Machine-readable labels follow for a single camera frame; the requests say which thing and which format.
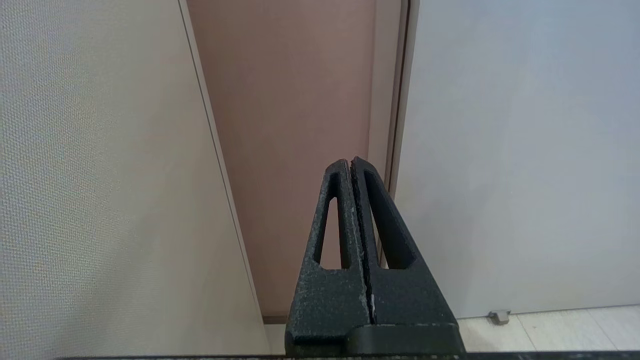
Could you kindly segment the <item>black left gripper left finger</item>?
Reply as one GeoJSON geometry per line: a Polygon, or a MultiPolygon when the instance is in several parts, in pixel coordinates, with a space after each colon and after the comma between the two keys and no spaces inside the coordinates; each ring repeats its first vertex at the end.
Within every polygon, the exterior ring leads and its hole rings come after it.
{"type": "Polygon", "coordinates": [[[343,357],[350,331],[370,323],[364,249],[350,164],[324,172],[310,235],[285,327],[288,357],[343,357]],[[341,267],[321,265],[330,202],[337,203],[341,267]]]}

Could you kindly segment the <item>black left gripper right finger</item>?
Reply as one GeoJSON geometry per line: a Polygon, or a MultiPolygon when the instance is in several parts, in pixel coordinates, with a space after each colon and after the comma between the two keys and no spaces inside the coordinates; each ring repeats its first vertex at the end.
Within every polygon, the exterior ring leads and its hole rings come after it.
{"type": "Polygon", "coordinates": [[[369,308],[368,324],[350,331],[350,353],[466,353],[458,322],[377,169],[359,157],[350,169],[369,308]]]}

